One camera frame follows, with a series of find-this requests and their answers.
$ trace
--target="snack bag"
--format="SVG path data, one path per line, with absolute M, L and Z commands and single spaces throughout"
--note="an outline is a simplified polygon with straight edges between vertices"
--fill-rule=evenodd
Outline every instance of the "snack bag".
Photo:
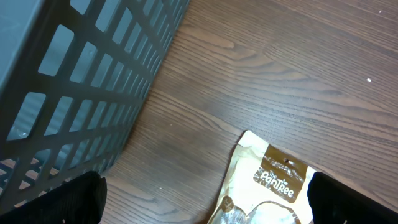
M 236 146 L 208 223 L 308 224 L 315 170 L 246 131 Z

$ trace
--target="dark brown floorboard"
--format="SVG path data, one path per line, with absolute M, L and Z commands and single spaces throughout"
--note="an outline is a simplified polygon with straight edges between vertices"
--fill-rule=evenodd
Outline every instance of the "dark brown floorboard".
M 392 0 L 192 0 L 103 222 L 205 220 L 246 129 L 398 211 L 397 15 Z

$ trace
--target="brown label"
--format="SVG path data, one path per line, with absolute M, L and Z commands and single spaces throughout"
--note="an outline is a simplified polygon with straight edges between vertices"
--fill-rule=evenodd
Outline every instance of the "brown label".
M 288 203 L 294 203 L 303 187 L 307 167 L 295 157 L 269 145 L 253 179 Z

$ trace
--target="laundry basket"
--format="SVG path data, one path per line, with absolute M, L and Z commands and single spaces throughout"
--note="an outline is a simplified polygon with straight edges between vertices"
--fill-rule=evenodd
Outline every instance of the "laundry basket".
M 0 214 L 114 164 L 188 0 L 2 4 Z

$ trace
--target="wood grain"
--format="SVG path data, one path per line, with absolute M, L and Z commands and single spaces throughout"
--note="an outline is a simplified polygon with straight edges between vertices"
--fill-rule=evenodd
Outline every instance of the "wood grain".
M 103 223 L 205 223 L 246 129 L 398 212 L 397 12 L 193 0 L 107 175 Z

